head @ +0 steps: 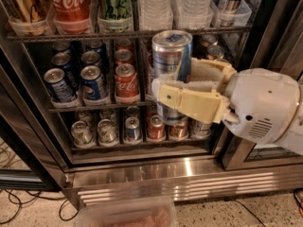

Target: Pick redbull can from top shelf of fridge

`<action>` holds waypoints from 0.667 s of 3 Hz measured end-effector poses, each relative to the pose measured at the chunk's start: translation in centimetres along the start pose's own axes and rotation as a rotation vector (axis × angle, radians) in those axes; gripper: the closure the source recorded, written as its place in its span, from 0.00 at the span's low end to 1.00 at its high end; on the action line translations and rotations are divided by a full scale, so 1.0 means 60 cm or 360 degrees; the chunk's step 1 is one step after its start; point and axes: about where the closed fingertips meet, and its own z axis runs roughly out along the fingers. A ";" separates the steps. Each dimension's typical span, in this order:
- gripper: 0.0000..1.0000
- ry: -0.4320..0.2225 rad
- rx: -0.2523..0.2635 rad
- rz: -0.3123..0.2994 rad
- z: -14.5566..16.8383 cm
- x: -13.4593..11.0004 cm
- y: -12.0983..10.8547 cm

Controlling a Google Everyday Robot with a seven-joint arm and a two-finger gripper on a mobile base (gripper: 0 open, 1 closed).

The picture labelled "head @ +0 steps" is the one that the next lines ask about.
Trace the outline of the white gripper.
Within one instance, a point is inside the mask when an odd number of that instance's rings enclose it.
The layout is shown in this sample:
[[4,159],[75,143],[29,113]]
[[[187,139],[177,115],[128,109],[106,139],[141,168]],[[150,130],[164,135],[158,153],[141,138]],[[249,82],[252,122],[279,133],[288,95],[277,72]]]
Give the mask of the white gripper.
[[[257,144],[277,142],[301,102],[295,79],[262,68],[237,73],[229,62],[192,58],[190,80],[155,79],[152,92],[181,114],[203,123],[223,122],[234,135]],[[223,95],[219,82],[228,82]]]

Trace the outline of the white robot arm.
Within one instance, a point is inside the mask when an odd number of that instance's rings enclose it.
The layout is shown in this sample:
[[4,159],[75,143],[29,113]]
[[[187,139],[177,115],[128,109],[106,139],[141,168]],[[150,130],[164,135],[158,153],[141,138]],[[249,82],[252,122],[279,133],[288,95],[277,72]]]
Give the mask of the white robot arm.
[[302,85],[287,75],[263,68],[238,72],[226,62],[193,58],[189,82],[162,75],[152,92],[192,119],[224,123],[242,139],[303,154]]

